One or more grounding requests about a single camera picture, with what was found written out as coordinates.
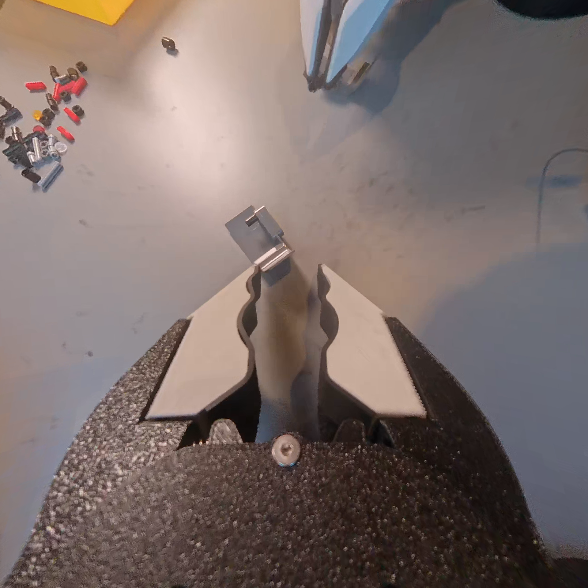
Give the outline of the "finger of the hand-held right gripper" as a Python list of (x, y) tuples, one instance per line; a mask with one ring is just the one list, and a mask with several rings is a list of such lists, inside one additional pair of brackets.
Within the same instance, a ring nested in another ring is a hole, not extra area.
[(398, 1), (332, 1), (323, 57), (325, 85), (346, 85), (349, 67), (376, 61), (380, 30)]
[(308, 84), (319, 84), (329, 24), (329, 1), (300, 1), (300, 33)]

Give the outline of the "yellow plastic parts bin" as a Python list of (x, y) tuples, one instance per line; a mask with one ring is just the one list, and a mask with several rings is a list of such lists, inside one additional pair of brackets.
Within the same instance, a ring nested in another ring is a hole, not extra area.
[(37, 1), (87, 19), (113, 26), (135, 1)]

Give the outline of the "pile of small brick pins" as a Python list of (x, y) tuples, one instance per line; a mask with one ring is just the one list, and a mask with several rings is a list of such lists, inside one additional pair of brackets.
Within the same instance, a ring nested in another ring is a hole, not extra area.
[(51, 65), (50, 84), (25, 83), (27, 92), (45, 98), (47, 105), (32, 113), (33, 126), (25, 128), (24, 116), (16, 105), (1, 97), (1, 155), (21, 177), (41, 193), (47, 193), (63, 172), (63, 158), (76, 143), (73, 130), (86, 113), (79, 103), (88, 82), (84, 62), (64, 73)]

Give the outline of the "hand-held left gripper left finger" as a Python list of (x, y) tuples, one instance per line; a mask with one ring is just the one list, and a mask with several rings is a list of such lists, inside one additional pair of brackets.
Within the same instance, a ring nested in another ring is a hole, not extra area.
[(145, 420), (187, 420), (244, 386), (254, 372), (260, 268), (251, 266), (198, 307), (145, 408)]

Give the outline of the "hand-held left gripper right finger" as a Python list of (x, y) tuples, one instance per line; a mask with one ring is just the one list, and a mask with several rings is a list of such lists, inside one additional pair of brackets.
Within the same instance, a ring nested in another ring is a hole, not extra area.
[(318, 266), (319, 406), (330, 418), (416, 417), (427, 411), (384, 312), (326, 264)]

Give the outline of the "grey desk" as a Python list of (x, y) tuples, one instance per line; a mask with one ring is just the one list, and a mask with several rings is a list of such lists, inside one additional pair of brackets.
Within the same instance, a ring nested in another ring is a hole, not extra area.
[[(162, 37), (175, 41), (167, 53)], [(1, 157), (1, 576), (65, 451), (178, 318), (247, 268), (266, 206), (295, 254), (264, 287), (260, 440), (315, 434), (325, 263), (398, 317), (502, 440), (548, 545), (587, 552), (587, 18), (401, 6), (356, 92), (311, 93), (298, 1), (136, 1), (113, 27), (1, 9), (1, 94), (85, 62), (45, 194)]]

